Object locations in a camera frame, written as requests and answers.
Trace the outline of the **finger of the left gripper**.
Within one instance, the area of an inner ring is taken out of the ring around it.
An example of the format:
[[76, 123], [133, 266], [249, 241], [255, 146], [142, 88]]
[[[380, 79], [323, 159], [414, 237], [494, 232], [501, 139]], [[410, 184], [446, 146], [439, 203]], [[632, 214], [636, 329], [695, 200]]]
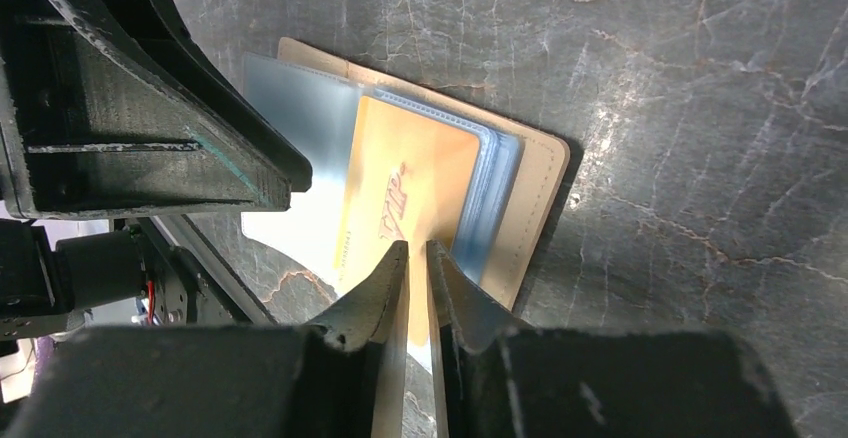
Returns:
[[284, 211], [308, 159], [173, 0], [1, 0], [1, 198], [22, 219]]

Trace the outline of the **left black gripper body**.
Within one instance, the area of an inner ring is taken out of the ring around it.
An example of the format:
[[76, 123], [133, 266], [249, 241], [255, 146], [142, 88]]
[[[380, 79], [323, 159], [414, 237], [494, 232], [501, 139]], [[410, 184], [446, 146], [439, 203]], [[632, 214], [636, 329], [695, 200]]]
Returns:
[[1, 339], [66, 332], [83, 311], [135, 298], [151, 281], [153, 254], [129, 230], [49, 243], [43, 226], [1, 221]]

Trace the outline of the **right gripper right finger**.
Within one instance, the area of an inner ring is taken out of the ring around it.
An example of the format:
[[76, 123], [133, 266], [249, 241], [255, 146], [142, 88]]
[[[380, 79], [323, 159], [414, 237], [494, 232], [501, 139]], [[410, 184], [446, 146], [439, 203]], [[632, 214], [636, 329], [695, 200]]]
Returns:
[[793, 437], [759, 355], [716, 328], [540, 328], [427, 245], [442, 437]]

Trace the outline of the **beige card holder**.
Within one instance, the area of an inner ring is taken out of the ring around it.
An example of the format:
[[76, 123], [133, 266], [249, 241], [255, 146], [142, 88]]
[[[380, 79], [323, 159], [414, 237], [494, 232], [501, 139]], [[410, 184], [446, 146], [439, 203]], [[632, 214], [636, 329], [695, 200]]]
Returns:
[[339, 289], [334, 265], [355, 109], [368, 91], [434, 107], [497, 132], [509, 151], [493, 166], [493, 194], [483, 208], [496, 235], [487, 259], [468, 258], [466, 273], [507, 308], [514, 305], [570, 158], [560, 138], [426, 87], [333, 56], [292, 38], [276, 58], [244, 57], [248, 102], [310, 161], [312, 186], [285, 212], [245, 212], [242, 231]]

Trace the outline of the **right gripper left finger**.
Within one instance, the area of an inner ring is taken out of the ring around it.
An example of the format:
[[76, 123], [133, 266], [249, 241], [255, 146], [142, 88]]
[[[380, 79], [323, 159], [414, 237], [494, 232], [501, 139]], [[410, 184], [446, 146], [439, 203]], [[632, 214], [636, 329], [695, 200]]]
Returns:
[[52, 356], [8, 437], [397, 437], [408, 246], [297, 326], [93, 327]]

